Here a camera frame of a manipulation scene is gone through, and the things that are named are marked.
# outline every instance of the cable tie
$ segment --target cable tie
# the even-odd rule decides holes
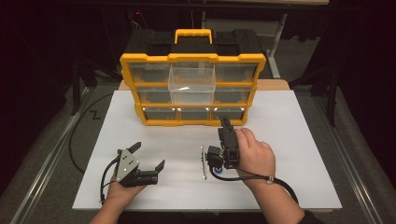
[[[268,176],[267,184],[272,184],[274,182],[273,176]]]

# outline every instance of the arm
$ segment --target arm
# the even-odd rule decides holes
[[[134,197],[145,187],[125,188],[118,182],[111,183],[102,208],[91,220],[90,224],[116,224],[123,210],[131,204]]]
[[[275,176],[276,159],[271,147],[256,140],[249,129],[235,130],[238,139],[239,168],[257,175]],[[240,176],[249,175],[237,170]],[[268,223],[299,223],[304,210],[278,184],[267,184],[265,180],[245,180]]]

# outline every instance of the yellow organizer case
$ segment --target yellow organizer case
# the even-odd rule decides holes
[[[265,61],[252,30],[135,30],[120,57],[136,115],[162,126],[245,124]]]

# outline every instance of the sleeve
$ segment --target sleeve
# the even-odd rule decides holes
[[[301,220],[300,224],[324,224],[324,222],[317,219],[312,212],[306,210],[304,212],[305,216],[303,217],[303,220]]]

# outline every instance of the yellow handle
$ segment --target yellow handle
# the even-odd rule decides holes
[[[209,29],[178,29],[175,35],[175,44],[179,36],[207,36],[209,43],[212,44],[212,31]]]

